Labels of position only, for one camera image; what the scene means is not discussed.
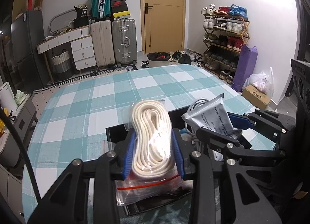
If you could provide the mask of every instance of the blue and white checkered tablecloth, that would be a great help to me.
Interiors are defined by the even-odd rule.
[[[109,151],[105,129],[122,124],[122,110],[143,99],[164,99],[168,111],[190,105],[195,99],[212,99],[224,93],[227,111],[244,114],[254,107],[228,85],[191,65],[155,67],[98,77],[58,90],[49,100],[32,136],[28,155],[34,168],[41,197],[75,158],[93,160]],[[253,149],[271,150],[274,143],[252,131],[244,131]],[[92,190],[88,200],[92,223]],[[24,169],[22,200],[26,221],[37,205],[27,169]],[[190,201],[184,198],[161,209],[122,223],[187,223]]]

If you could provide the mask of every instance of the silver suitcase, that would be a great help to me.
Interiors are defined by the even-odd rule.
[[[97,66],[101,67],[114,64],[111,21],[106,20],[92,23],[90,30]]]
[[[112,37],[117,66],[137,63],[137,37],[134,19],[112,22]]]

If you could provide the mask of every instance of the gray refrigerator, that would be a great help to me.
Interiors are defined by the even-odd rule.
[[[28,93],[46,86],[50,78],[37,45],[44,40],[42,11],[28,10],[11,25],[13,55]]]

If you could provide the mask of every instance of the laundry basket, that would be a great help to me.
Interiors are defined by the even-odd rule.
[[[170,54],[166,52],[154,52],[148,54],[148,66],[168,66],[170,60]]]
[[[62,54],[53,57],[53,72],[57,75],[58,80],[66,80],[73,76],[71,59],[69,52],[65,51]]]

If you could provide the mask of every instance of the doormat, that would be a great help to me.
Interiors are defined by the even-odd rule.
[[[127,65],[127,66],[117,67],[117,68],[115,68],[115,70],[102,70],[102,71],[98,72],[98,75],[109,74],[109,73],[118,72],[118,71],[122,71],[122,70],[125,70],[126,72],[130,72],[130,71],[137,70],[137,67],[135,65]],[[75,82],[77,80],[87,79],[89,77],[93,77],[93,76],[90,75],[90,74],[85,74],[85,75],[78,76],[78,77],[75,77],[75,78],[72,78],[72,79],[69,79],[69,80],[61,81],[58,84],[48,85],[48,86],[45,86],[43,88],[39,88],[37,90],[34,90],[32,95],[41,93],[43,91],[46,91],[46,90],[49,90],[49,89],[52,89],[52,88],[55,88],[55,87],[58,87],[58,86],[62,86],[62,85],[68,84],[68,83],[71,83],[71,82]]]

